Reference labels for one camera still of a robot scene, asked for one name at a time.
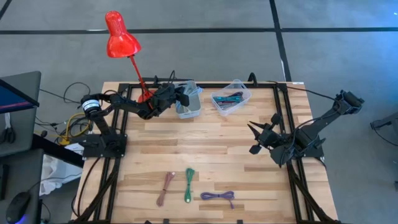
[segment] wooden table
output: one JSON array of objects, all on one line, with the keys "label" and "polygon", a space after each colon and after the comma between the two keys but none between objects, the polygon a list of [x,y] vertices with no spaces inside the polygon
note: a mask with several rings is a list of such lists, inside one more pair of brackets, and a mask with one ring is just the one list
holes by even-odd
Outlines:
[{"label": "wooden table", "polygon": [[[106,82],[103,92],[117,90],[119,84]],[[288,85],[305,88],[293,83]],[[236,223],[239,219],[244,223],[295,223],[286,168],[280,169],[268,150],[255,156],[249,153],[256,142],[246,124],[248,121],[270,122],[276,113],[272,89],[251,88],[249,102],[227,117],[220,116],[211,103],[210,93],[216,90],[203,90],[201,115],[195,118],[179,119],[174,106],[159,118],[147,121],[129,113],[127,150],[121,160],[112,223],[144,223],[146,220],[161,223],[164,218],[169,218],[171,223]],[[134,89],[132,99],[136,100],[140,94],[140,89]],[[312,118],[306,92],[289,89],[289,98],[296,126]],[[282,93],[280,101],[284,109]],[[112,114],[106,117],[109,124],[111,118]],[[82,211],[98,191],[103,160],[97,163],[88,179]],[[78,192],[93,161],[85,162]],[[303,163],[311,194],[326,214],[337,219],[325,168],[315,159],[305,158]],[[183,199],[188,167],[196,170],[191,203]],[[159,208],[156,200],[168,171],[177,175],[171,181],[164,206]],[[203,201],[200,198],[202,192],[227,190],[235,192],[234,210],[227,200]],[[301,196],[300,200],[303,218],[306,218]],[[107,202],[108,195],[105,195],[102,218]]]}]

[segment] plastic container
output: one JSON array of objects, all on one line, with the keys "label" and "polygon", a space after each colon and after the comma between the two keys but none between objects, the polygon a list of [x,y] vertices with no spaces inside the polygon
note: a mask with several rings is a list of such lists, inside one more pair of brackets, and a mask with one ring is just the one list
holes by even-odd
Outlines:
[{"label": "plastic container", "polygon": [[[243,92],[242,94],[243,101],[226,109],[221,108],[213,98],[214,96],[230,96],[239,91]],[[243,82],[241,80],[235,79],[228,86],[222,88],[217,92],[211,93],[210,96],[211,96],[211,101],[213,102],[214,106],[217,108],[218,112],[222,116],[227,116],[230,113],[241,108],[245,103],[247,103],[251,97],[251,92],[246,88],[246,86],[243,85]]]},{"label": "plastic container", "polygon": [[201,88],[198,88],[194,81],[186,81],[178,83],[178,86],[186,85],[184,94],[189,96],[189,106],[182,106],[178,101],[175,104],[175,111],[180,119],[193,118],[200,115],[201,104],[199,93]]}]

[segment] purple cable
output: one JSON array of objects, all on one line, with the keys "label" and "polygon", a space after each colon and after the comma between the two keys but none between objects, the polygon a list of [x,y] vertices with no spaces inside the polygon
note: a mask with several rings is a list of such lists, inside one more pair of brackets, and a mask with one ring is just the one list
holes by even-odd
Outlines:
[{"label": "purple cable", "polygon": [[234,205],[232,204],[232,200],[235,198],[233,191],[225,192],[223,194],[212,194],[209,192],[203,192],[202,194],[200,194],[200,197],[202,200],[209,200],[209,199],[218,198],[218,197],[225,198],[226,200],[229,200],[229,202],[231,204],[231,208],[234,209]]}]

